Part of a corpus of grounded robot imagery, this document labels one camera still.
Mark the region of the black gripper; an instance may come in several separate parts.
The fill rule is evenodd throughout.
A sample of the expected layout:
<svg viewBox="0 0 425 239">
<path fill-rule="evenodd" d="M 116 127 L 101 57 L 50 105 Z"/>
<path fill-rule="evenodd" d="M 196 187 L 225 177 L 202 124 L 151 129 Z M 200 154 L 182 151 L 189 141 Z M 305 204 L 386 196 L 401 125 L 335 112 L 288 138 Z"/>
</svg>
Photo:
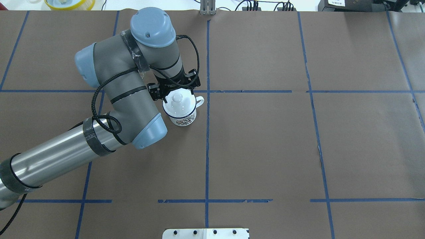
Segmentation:
<svg viewBox="0 0 425 239">
<path fill-rule="evenodd" d="M 185 70 L 181 69 L 178 74 L 173 77 L 169 77 L 169 80 L 164 76 L 165 71 L 161 71 L 159 73 L 157 70 L 155 71 L 155 78 L 159 83 L 159 92 L 161 97 L 167 96 L 171 91 L 180 88 L 180 86 L 176 85 L 186 85 L 189 83 L 189 79 L 185 76 Z"/>
</svg>

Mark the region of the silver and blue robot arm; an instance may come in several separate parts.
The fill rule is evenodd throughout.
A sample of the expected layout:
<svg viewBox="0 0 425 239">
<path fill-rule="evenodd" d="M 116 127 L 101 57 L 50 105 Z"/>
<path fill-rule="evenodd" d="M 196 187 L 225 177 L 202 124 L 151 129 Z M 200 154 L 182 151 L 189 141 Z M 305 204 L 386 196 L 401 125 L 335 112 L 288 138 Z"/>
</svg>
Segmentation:
<svg viewBox="0 0 425 239">
<path fill-rule="evenodd" d="M 75 54 L 75 65 L 95 89 L 91 115 L 59 136 L 1 162 L 1 210 L 94 159 L 127 144 L 147 148 L 167 134 L 157 100 L 199 87 L 200 65 L 186 71 L 171 17 L 146 7 L 129 28 Z"/>
</svg>

